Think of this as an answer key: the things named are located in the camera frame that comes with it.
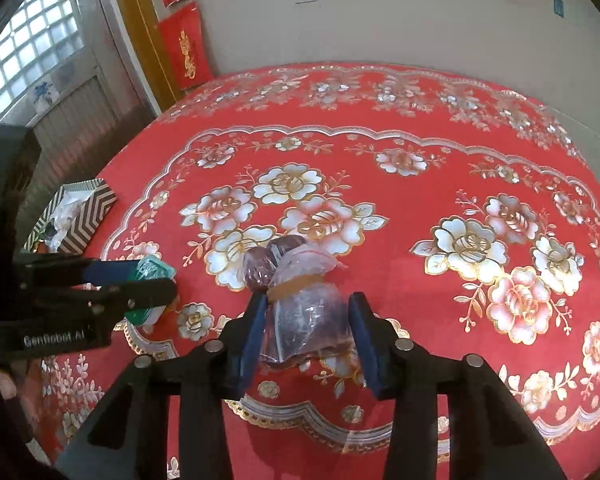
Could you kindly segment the person left hand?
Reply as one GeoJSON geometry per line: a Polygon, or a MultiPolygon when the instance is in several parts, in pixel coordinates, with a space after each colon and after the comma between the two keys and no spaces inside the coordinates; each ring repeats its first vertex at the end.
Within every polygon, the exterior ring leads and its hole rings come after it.
{"type": "Polygon", "coordinates": [[[0,363],[0,393],[24,443],[34,439],[41,417],[38,380],[30,372],[32,365],[31,360],[0,363]]]}

